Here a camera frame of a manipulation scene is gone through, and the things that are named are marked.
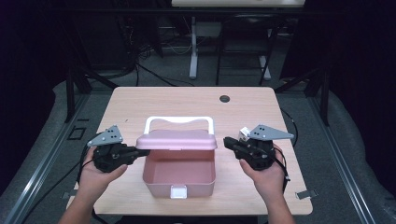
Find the table top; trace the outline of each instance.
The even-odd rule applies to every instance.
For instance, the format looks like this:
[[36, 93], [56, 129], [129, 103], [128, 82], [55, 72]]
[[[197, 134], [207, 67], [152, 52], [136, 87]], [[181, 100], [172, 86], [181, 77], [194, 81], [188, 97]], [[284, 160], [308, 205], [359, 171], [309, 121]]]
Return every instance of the table top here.
[[305, 0], [172, 0], [173, 7], [303, 7]]
[[[228, 103], [219, 98], [230, 97]], [[264, 215], [265, 204], [230, 149], [225, 136], [237, 138], [243, 127], [258, 124], [286, 132], [275, 93], [270, 88], [245, 87], [120, 87], [108, 103], [98, 132], [117, 124], [123, 143], [135, 146], [150, 116], [209, 116], [214, 120], [218, 148], [215, 149], [216, 181], [213, 195], [203, 198], [154, 198], [142, 174], [145, 158], [138, 158], [126, 173], [110, 183], [94, 208], [97, 214], [150, 216]], [[168, 129], [169, 122], [157, 122], [152, 129]], [[185, 128], [207, 128], [205, 122], [192, 122]], [[274, 140], [284, 152], [291, 181], [285, 198], [294, 215], [312, 212], [309, 199], [299, 200], [295, 193], [306, 190], [303, 176], [290, 140]]]

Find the hand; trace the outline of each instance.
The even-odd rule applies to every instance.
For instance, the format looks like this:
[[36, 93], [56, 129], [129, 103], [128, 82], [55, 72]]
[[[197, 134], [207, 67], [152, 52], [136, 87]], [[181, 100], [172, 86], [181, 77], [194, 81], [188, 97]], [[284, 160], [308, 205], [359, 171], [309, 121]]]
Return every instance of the hand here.
[[105, 192], [110, 182], [119, 178], [128, 168], [128, 165], [123, 164], [111, 173], [103, 173], [95, 167], [92, 161], [95, 149], [96, 147], [91, 147], [87, 153], [83, 163], [87, 164], [82, 169], [77, 193], [78, 197], [83, 197], [92, 205]]
[[[277, 145], [274, 144], [274, 147], [281, 151]], [[277, 150], [276, 158], [279, 161], [283, 161], [281, 153]], [[283, 181], [285, 174], [279, 164], [274, 162], [271, 167], [265, 170], [255, 171], [245, 160], [240, 160], [239, 162], [242, 170], [254, 181], [256, 190], [265, 201], [268, 201], [275, 196], [283, 197]]]

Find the gray carpet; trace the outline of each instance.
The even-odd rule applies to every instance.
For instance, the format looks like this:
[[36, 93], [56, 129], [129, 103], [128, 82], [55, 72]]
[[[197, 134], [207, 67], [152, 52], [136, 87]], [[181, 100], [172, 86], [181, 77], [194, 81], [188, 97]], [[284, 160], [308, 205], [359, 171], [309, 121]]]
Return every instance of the gray carpet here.
[[[153, 53], [146, 60], [142, 60], [141, 63], [162, 77], [189, 82], [194, 86], [214, 86], [216, 56], [211, 44], [213, 41], [206, 39], [199, 48], [198, 78], [195, 80], [189, 79], [190, 51], [186, 54], [175, 54], [172, 50], [166, 49], [162, 59]], [[273, 79], [265, 82], [265, 86], [276, 88], [283, 84], [282, 81], [278, 80], [278, 76], [288, 46], [289, 40], [287, 38], [278, 39], [274, 57], [270, 62], [270, 71]], [[134, 86], [136, 72], [125, 77], [112, 79], [112, 81], [121, 86]], [[189, 85], [184, 82], [169, 81], [180, 86]], [[258, 81], [258, 76], [221, 77], [220, 86], [257, 86]], [[139, 72], [138, 85], [167, 86], [145, 71]], [[66, 138], [70, 131], [63, 134], [66, 138], [60, 144], [59, 154], [56, 156], [50, 172], [35, 196], [33, 204], [78, 162], [85, 143], [96, 132], [105, 112], [111, 91], [94, 80], [92, 80], [92, 86], [93, 92], [89, 96], [83, 96], [76, 92], [77, 100], [85, 102], [85, 104], [78, 112], [75, 121], [71, 124], [72, 127], [85, 129], [85, 133], [81, 140], [67, 140]], [[361, 223], [345, 183], [334, 164], [331, 145], [321, 129], [321, 121], [316, 119], [315, 113], [318, 112], [310, 103], [312, 99], [307, 99], [302, 94], [301, 90], [303, 88], [304, 83], [297, 85], [286, 93], [277, 95], [280, 106], [291, 115], [298, 128], [298, 142], [295, 146], [295, 153], [303, 172], [305, 184], [308, 189], [315, 189], [318, 192], [318, 197], [311, 199], [314, 207], [313, 213], [308, 216], [295, 217], [297, 223]], [[64, 129], [66, 116], [64, 83], [54, 88], [54, 91], [56, 92], [57, 100], [48, 122], [37, 138], [21, 169], [0, 198], [0, 222], [2, 223], [9, 218], [8, 215], [21, 197], [36, 167], [53, 148], [58, 135]], [[289, 132], [295, 133], [290, 118], [286, 115], [284, 115], [284, 118]], [[333, 94], [331, 94], [329, 103], [329, 122], [334, 138], [356, 179], [375, 222], [384, 224], [396, 223], [396, 216], [394, 213], [392, 214], [392, 211], [394, 212], [394, 199], [378, 184], [372, 170], [365, 163], [364, 145], [361, 141], [359, 130], [357, 130], [342, 103]], [[76, 176], [77, 170], [72, 172], [38, 205], [28, 217], [26, 223], [56, 223], [64, 212], [67, 203], [67, 200], [61, 199], [61, 197], [64, 192], [69, 192], [74, 187]], [[120, 217], [114, 216], [101, 217], [109, 223], [114, 223], [120, 219]], [[260, 217], [261, 222], [264, 222], [264, 220], [265, 217]]]

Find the gray controller part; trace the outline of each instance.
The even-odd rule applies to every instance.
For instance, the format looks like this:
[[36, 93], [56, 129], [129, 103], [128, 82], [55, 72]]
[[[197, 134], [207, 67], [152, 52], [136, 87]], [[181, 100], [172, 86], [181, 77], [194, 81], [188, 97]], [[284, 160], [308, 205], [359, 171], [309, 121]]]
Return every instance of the gray controller part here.
[[270, 127], [262, 125], [262, 124], [259, 124], [247, 136], [249, 138], [262, 140], [262, 141], [294, 138], [294, 134], [285, 133], [278, 129], [270, 128]]
[[91, 141], [87, 143], [87, 147], [98, 147], [103, 145], [121, 143], [123, 140], [119, 127], [113, 125], [106, 129], [104, 132], [100, 133], [94, 137]]

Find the white handle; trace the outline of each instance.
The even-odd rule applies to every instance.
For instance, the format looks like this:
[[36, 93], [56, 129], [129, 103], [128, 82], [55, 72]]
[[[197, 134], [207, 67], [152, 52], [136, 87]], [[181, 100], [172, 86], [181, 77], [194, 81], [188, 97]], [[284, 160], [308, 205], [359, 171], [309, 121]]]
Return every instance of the white handle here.
[[150, 124], [155, 119], [164, 119], [166, 121], [173, 122], [173, 123], [188, 123], [188, 122], [192, 122], [195, 120], [204, 119], [209, 124], [209, 127], [207, 129], [209, 134], [215, 134], [213, 119], [210, 117], [158, 117], [158, 116], [152, 116], [147, 119], [144, 134], [149, 133]]

